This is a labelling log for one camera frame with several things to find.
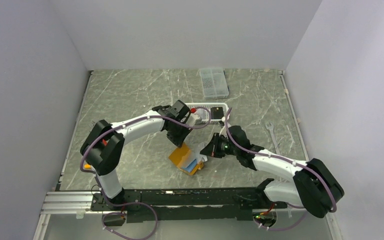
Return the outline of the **orange leather card holder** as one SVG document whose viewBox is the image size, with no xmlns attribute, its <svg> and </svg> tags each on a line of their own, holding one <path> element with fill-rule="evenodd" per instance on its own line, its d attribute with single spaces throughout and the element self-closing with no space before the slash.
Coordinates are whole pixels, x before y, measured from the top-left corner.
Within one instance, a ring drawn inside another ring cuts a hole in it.
<svg viewBox="0 0 384 240">
<path fill-rule="evenodd" d="M 177 147 L 168 159 L 182 172 L 189 176 L 193 176 L 198 170 L 201 170 L 208 157 L 200 154 L 204 144 L 200 143 L 195 148 L 190 148 L 185 143 L 181 147 Z"/>
</svg>

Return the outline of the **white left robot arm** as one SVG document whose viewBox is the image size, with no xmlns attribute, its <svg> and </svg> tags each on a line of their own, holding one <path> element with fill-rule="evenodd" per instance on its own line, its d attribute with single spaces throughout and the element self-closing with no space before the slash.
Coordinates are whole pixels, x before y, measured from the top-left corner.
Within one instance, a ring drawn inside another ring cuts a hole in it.
<svg viewBox="0 0 384 240">
<path fill-rule="evenodd" d="M 146 135 L 166 132 L 176 147 L 181 147 L 191 132 L 190 108 L 181 100 L 173 105 L 159 105 L 146 113 L 121 122 L 98 121 L 80 148 L 80 169 L 95 175 L 103 190 L 104 204 L 119 209 L 125 201 L 125 190 L 119 180 L 117 167 L 124 148 Z"/>
</svg>

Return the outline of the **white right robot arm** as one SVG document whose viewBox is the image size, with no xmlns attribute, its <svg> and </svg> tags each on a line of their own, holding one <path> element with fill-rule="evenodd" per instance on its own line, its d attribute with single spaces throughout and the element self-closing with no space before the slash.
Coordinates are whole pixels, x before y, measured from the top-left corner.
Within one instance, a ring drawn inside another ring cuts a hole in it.
<svg viewBox="0 0 384 240">
<path fill-rule="evenodd" d="M 262 208 L 273 202 L 284 202 L 324 218 L 337 209 L 337 203 L 345 195 L 342 186 L 320 159 L 296 160 L 273 153 L 252 144 L 238 125 L 229 127 L 225 134 L 213 134 L 200 154 L 219 159 L 235 156 L 245 168 L 269 172 L 284 179 L 285 182 L 266 179 L 259 185 L 255 200 Z"/>
</svg>

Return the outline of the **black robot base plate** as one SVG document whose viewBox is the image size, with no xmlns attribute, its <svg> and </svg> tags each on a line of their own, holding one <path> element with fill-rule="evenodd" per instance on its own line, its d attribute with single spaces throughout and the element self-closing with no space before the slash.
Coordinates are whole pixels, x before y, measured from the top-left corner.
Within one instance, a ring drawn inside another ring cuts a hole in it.
<svg viewBox="0 0 384 240">
<path fill-rule="evenodd" d="M 127 223 L 170 220 L 236 219 L 251 221 L 255 214 L 286 209 L 284 202 L 272 203 L 255 187 L 126 189 L 124 202 L 112 206 L 101 193 L 93 193 L 90 210 L 93 213 L 120 212 Z"/>
</svg>

